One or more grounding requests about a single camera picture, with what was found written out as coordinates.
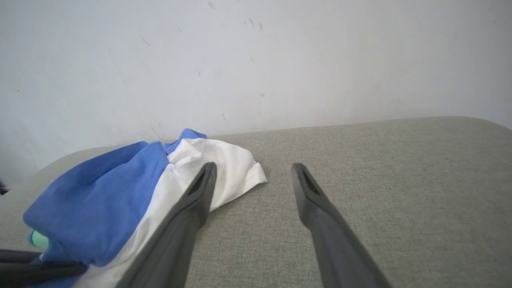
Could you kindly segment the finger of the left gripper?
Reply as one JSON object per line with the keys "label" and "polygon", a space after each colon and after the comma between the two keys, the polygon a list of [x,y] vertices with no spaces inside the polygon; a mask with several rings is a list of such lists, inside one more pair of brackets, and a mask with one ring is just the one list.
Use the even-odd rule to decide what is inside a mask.
{"label": "finger of the left gripper", "polygon": [[1,263],[0,286],[24,288],[47,281],[83,274],[87,266],[76,261],[46,261],[37,264]]}
{"label": "finger of the left gripper", "polygon": [[0,250],[0,262],[2,264],[29,264],[40,255],[40,252],[27,250]]}

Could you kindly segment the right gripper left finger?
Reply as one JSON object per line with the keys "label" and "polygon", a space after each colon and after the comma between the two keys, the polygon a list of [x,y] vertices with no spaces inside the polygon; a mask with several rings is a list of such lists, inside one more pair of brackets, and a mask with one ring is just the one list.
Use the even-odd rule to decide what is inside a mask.
{"label": "right gripper left finger", "polygon": [[194,241],[208,219],[215,184],[216,164],[207,162],[126,270],[118,288],[185,286]]}

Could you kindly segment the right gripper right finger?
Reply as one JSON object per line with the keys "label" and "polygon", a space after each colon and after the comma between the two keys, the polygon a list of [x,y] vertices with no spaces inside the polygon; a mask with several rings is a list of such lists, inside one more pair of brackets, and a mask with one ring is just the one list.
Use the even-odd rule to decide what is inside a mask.
{"label": "right gripper right finger", "polygon": [[310,231],[325,288],[389,288],[390,282],[302,163],[292,165],[302,224]]}

